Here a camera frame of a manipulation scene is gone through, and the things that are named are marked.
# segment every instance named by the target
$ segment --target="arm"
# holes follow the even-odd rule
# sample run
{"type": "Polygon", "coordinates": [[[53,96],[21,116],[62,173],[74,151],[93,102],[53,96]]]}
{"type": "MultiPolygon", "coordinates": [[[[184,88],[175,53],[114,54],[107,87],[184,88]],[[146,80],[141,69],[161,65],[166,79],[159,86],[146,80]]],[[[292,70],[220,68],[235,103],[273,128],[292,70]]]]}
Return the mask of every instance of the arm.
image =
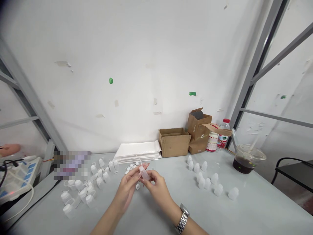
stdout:
{"type": "MultiPolygon", "coordinates": [[[[180,207],[173,201],[169,190],[167,189],[165,179],[159,175],[155,170],[147,171],[151,177],[150,181],[154,181],[153,185],[150,181],[139,179],[152,194],[156,203],[161,207],[162,211],[169,217],[172,223],[177,226],[181,217],[182,211],[180,207]]],[[[192,218],[188,218],[185,229],[182,235],[208,235],[192,218]]]]}
{"type": "MultiPolygon", "coordinates": [[[[148,166],[149,163],[143,164],[145,169],[147,169],[148,166]]],[[[136,184],[140,177],[141,174],[139,173],[138,166],[122,178],[111,205],[101,217],[94,230],[91,232],[91,235],[111,235],[114,233],[118,222],[131,202],[136,184]]]]}

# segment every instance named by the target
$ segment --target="metal shelf frame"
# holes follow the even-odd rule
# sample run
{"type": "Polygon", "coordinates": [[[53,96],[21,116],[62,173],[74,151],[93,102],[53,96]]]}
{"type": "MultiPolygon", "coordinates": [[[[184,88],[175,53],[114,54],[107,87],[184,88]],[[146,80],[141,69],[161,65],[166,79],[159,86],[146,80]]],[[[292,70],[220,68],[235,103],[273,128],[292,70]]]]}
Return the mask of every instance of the metal shelf frame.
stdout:
{"type": "MultiPolygon", "coordinates": [[[[245,81],[243,83],[237,103],[235,105],[235,109],[231,116],[230,122],[231,129],[234,128],[235,130],[237,130],[244,112],[313,128],[312,123],[307,123],[303,121],[285,118],[282,116],[276,116],[246,109],[256,82],[260,80],[268,71],[270,71],[275,65],[277,65],[282,59],[284,59],[290,52],[292,52],[297,46],[299,46],[305,39],[307,39],[313,33],[313,23],[312,23],[263,68],[267,53],[275,37],[277,29],[279,28],[281,19],[283,18],[286,8],[288,7],[288,3],[289,0],[277,0],[277,1],[275,0],[272,3],[259,42],[257,44],[255,53],[253,55],[250,67],[248,69],[245,81]]],[[[232,139],[230,137],[226,144],[227,148],[230,146],[231,141],[232,139]]]]}
{"type": "MultiPolygon", "coordinates": [[[[0,125],[0,129],[27,122],[33,122],[47,143],[47,149],[44,157],[45,160],[53,156],[55,147],[58,151],[67,151],[65,143],[61,139],[51,119],[39,101],[35,91],[28,81],[28,78],[23,73],[13,54],[2,39],[0,39],[0,68],[0,80],[8,85],[29,116],[28,118],[0,125]]],[[[42,174],[40,179],[47,175],[46,171],[47,169],[45,169],[45,172],[42,174]]]]}

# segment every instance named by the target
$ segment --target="plastic cup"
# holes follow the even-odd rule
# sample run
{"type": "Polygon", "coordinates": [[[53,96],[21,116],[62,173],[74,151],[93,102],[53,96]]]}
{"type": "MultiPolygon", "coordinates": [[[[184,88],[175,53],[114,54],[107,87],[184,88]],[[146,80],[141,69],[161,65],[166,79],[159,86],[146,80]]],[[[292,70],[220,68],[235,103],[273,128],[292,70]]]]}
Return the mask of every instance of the plastic cup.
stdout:
{"type": "Polygon", "coordinates": [[[250,144],[237,146],[233,167],[243,174],[249,174],[261,161],[266,159],[266,155],[259,148],[253,147],[252,150],[250,148],[250,144]]]}

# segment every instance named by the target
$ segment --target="hand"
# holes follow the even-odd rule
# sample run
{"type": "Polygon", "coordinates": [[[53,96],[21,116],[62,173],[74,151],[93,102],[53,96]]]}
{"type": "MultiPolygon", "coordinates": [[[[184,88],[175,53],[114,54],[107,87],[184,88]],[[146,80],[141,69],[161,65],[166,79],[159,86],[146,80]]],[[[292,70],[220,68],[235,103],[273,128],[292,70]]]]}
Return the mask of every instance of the hand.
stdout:
{"type": "MultiPolygon", "coordinates": [[[[147,169],[149,164],[150,163],[143,163],[142,166],[144,169],[147,169]]],[[[122,214],[126,212],[131,199],[133,198],[135,187],[140,177],[141,173],[139,171],[139,166],[137,166],[121,179],[121,183],[117,189],[112,204],[115,204],[119,209],[121,209],[122,214]]]]}
{"type": "Polygon", "coordinates": [[[167,189],[165,179],[160,176],[155,170],[147,171],[150,176],[150,180],[139,179],[141,183],[143,183],[147,189],[150,191],[152,197],[156,201],[156,203],[161,207],[161,209],[168,215],[171,213],[170,211],[179,209],[178,212],[181,216],[181,210],[179,206],[172,199],[169,190],[167,189]]]}

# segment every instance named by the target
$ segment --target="right hand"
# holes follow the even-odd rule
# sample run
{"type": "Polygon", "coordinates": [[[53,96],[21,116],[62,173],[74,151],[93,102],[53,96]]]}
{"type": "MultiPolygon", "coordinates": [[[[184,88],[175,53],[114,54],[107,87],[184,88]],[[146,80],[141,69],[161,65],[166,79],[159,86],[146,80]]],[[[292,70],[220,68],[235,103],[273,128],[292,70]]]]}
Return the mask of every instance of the right hand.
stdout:
{"type": "Polygon", "coordinates": [[[161,209],[167,213],[167,211],[172,208],[173,206],[177,206],[176,203],[173,201],[169,190],[167,189],[165,179],[160,176],[155,170],[147,171],[148,175],[150,176],[150,180],[144,180],[140,178],[140,182],[147,187],[150,191],[152,197],[156,201],[156,203],[161,207],[161,209]]]}

